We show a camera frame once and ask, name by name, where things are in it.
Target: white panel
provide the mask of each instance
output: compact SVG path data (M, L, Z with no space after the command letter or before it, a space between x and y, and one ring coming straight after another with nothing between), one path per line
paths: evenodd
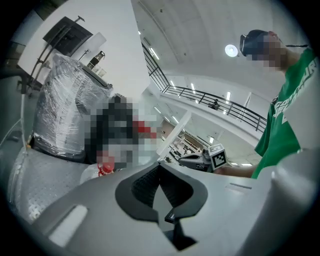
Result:
M247 109L250 109L267 119L269 107L270 101L267 101L254 93L251 94Z
M56 245L65 247L84 221L87 213L88 209L86 207L77 205L66 217L64 217L63 221L55 228L48 238Z
M44 21L34 10L30 11L28 16L23 20L18 29L14 32L11 40L26 46L33 34L43 22Z

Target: red object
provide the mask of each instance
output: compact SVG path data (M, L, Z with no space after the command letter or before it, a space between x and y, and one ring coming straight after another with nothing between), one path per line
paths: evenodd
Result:
M112 171L115 168L115 162L104 162L102 166L99 166L99 163L97 165L99 169L99 172L98 172L99 177L112 173Z

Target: white ceiling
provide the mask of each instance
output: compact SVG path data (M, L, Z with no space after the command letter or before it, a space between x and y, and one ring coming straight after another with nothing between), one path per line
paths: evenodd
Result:
M189 88L197 81L198 90L219 96L233 86L241 104L249 92L272 100L284 77L253 66L241 53L227 56L226 45L239 47L240 35L253 29L274 31L285 44L306 43L296 22L271 0L132 0L132 5L141 40L151 43L168 79Z

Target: person's arm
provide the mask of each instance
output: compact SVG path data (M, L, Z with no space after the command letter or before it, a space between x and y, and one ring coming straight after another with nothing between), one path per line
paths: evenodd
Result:
M228 167L222 166L216 169L213 173L220 175L236 176L236 177L247 177L251 178L252 174L257 168L257 164L250 167Z

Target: perforated metal plate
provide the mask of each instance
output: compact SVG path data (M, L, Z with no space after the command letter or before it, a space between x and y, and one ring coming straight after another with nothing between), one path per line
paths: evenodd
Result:
M32 223L43 210L80 184L87 164L55 158L22 148L12 168L8 199Z

